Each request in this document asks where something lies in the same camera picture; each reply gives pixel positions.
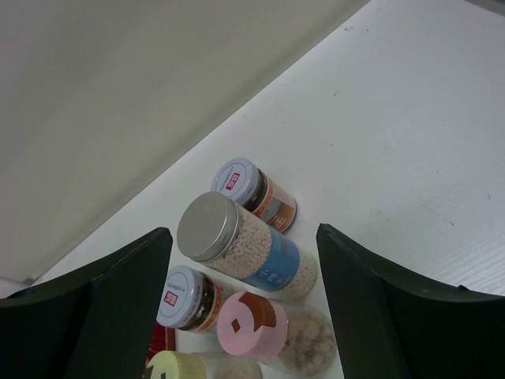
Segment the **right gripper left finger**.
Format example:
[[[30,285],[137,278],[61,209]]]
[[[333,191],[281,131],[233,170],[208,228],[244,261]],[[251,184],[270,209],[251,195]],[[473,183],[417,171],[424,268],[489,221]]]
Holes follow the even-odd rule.
[[[2,299],[1,376],[142,377],[172,244],[158,227]]]

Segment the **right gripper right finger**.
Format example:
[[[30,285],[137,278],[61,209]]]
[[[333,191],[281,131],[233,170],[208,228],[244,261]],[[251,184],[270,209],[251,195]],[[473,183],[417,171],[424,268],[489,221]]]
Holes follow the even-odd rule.
[[[316,244],[345,377],[503,377],[502,296],[432,280],[329,224]]]

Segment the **yellow lid jar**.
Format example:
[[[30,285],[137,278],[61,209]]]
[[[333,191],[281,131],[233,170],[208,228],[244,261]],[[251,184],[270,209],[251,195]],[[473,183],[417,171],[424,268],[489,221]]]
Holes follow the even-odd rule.
[[[224,352],[182,353],[160,351],[146,366],[144,378],[255,379],[262,378],[259,364]]]

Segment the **pink lid jar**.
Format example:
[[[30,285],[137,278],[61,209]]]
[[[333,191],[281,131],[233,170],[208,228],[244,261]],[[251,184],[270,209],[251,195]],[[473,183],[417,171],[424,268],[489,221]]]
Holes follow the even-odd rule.
[[[303,377],[325,372],[337,351],[331,319],[320,310],[248,291],[223,303],[216,332],[226,353]]]

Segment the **white lid spice jar front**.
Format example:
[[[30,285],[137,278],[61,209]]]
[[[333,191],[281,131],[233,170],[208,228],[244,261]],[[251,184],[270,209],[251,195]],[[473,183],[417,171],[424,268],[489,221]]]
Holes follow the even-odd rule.
[[[186,265],[174,266],[167,273],[156,320],[184,332],[208,332],[229,294],[213,277]]]

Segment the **white lid spice jar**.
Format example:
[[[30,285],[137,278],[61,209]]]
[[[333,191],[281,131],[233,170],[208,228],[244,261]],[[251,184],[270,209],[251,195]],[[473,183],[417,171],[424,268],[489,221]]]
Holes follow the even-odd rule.
[[[290,229],[297,215],[294,197],[246,158],[226,162],[211,191],[229,197],[280,233]]]
[[[208,332],[229,294],[213,277],[186,265],[174,266],[167,273],[156,320],[184,332]]]

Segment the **silver lid blue label jar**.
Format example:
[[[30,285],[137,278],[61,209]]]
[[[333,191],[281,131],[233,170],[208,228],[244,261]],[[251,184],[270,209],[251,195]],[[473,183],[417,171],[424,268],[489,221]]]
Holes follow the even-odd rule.
[[[187,258],[284,298],[304,298],[317,281],[311,253],[216,192],[200,195],[184,211],[177,243]]]

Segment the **white lid spice jar back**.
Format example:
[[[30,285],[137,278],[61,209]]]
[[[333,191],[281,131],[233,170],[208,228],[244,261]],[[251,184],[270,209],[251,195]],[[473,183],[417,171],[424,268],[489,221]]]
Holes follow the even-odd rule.
[[[246,158],[226,162],[211,191],[229,197],[280,233],[290,229],[297,215],[294,197]]]

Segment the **red rectangular tray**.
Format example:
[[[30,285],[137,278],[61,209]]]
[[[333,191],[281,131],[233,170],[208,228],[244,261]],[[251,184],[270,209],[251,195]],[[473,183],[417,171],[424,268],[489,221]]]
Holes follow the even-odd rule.
[[[160,351],[176,350],[177,340],[175,330],[165,327],[156,321],[151,335],[151,342],[149,344],[147,358],[145,359],[145,365],[147,366],[150,360]]]

